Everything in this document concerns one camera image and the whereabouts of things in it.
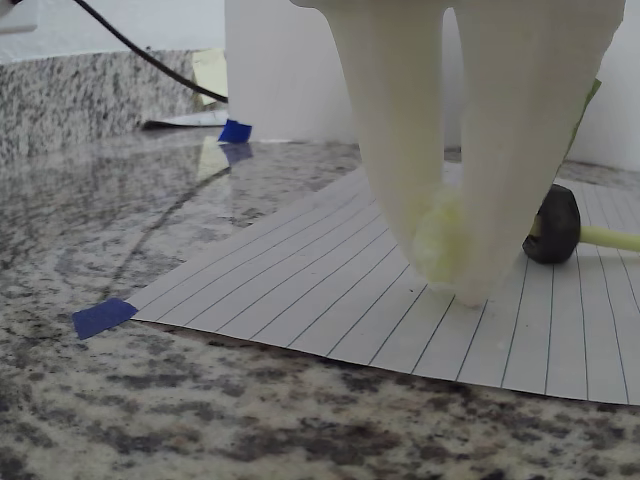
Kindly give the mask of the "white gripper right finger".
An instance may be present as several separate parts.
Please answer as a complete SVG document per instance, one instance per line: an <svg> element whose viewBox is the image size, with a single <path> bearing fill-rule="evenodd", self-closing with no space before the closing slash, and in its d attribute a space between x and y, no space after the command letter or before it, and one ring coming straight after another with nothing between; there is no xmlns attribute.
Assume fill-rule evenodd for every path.
<svg viewBox="0 0 640 480"><path fill-rule="evenodd" d="M622 1L462 1L467 103L463 202L471 245L460 302L484 302L513 265L580 119Z"/></svg>

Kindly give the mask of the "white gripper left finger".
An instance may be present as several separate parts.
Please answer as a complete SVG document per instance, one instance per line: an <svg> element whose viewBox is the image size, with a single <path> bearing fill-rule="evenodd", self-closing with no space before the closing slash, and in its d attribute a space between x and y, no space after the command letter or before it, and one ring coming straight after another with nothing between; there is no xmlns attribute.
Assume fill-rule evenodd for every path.
<svg viewBox="0 0 640 480"><path fill-rule="evenodd" d="M302 1L331 30L364 168L409 262L443 164L442 1Z"/></svg>

